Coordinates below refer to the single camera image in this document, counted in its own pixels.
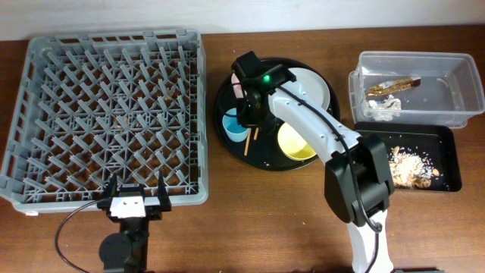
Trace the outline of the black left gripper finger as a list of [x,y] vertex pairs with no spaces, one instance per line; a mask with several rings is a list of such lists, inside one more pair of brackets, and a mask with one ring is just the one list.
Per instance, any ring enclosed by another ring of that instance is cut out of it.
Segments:
[[162,171],[158,172],[158,193],[157,198],[160,204],[160,207],[168,207],[169,206],[169,196],[166,190],[166,186],[164,183],[164,175]]
[[105,189],[102,192],[103,199],[110,199],[117,194],[117,175],[112,174],[109,182],[107,182]]

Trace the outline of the pink cup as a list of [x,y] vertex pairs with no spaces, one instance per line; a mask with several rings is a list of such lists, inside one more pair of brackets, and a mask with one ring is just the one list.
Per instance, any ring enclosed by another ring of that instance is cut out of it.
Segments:
[[233,92],[234,95],[237,99],[242,99],[243,98],[243,90],[242,87],[239,84],[239,78],[235,75],[232,74],[231,76],[231,84],[233,87]]

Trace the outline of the blue cup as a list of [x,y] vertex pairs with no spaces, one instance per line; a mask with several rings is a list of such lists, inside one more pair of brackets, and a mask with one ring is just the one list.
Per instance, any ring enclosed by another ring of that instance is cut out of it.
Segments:
[[222,117],[222,125],[226,135],[235,143],[244,141],[248,134],[249,128],[242,127],[238,124],[236,115],[236,108],[231,108]]

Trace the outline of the yellow bowl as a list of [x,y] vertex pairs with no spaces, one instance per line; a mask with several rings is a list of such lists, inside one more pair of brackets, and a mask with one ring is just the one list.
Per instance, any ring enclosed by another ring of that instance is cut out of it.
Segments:
[[294,161],[304,161],[317,155],[288,123],[281,125],[277,133],[277,142],[283,154]]

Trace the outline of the brown Nescafe Gold sachet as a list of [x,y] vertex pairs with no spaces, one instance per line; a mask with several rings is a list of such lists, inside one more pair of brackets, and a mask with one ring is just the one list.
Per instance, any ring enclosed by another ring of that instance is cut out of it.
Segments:
[[411,89],[421,84],[421,77],[406,77],[398,80],[388,80],[383,83],[379,83],[376,86],[371,86],[366,89],[365,95],[367,97],[372,96],[385,96],[393,93],[397,93],[403,90]]

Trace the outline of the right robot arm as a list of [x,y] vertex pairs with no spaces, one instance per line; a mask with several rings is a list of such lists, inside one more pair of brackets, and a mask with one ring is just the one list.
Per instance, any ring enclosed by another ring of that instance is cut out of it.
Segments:
[[386,146],[375,134],[362,136],[335,119],[324,105],[330,88],[314,71],[269,66],[254,52],[231,65],[240,93],[237,119],[261,127],[270,118],[291,126],[325,166],[324,196],[346,223],[355,272],[394,269],[386,241],[386,217],[394,192]]

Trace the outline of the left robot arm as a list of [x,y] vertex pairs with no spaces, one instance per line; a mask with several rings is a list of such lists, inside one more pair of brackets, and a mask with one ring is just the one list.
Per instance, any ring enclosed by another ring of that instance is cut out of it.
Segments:
[[158,175],[158,204],[146,205],[145,199],[142,184],[119,187],[116,174],[106,183],[97,207],[106,212],[111,221],[118,223],[120,230],[108,235],[99,247],[104,272],[147,271],[149,222],[160,221],[162,213],[172,209],[162,174]]

